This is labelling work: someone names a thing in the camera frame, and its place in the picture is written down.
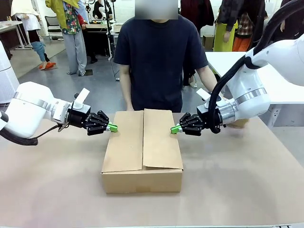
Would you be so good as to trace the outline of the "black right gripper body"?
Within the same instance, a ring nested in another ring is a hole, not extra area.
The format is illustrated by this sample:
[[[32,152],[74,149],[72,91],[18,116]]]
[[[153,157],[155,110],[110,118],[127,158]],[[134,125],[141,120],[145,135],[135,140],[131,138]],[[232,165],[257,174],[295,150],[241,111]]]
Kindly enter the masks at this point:
[[[212,112],[209,111],[208,107],[204,105],[197,106],[197,114],[201,121],[201,128],[202,129],[211,129],[213,126],[213,121],[211,119]]]

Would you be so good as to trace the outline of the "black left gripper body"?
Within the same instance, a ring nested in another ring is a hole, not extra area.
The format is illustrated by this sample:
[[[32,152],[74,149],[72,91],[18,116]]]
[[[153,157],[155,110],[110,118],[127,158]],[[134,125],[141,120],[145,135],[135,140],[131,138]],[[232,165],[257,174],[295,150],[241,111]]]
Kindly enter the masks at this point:
[[[68,124],[85,129],[89,126],[96,126],[96,123],[90,120],[91,116],[91,106],[83,106],[81,109],[70,107],[68,109]]]

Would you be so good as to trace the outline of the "person's left hand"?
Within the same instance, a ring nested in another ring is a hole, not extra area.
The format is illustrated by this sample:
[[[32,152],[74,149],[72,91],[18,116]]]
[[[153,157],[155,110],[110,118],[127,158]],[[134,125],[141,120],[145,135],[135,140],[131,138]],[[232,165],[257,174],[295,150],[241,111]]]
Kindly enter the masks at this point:
[[[236,120],[232,123],[226,124],[226,127],[240,129],[240,128],[242,128],[242,122],[240,122],[239,120]]]

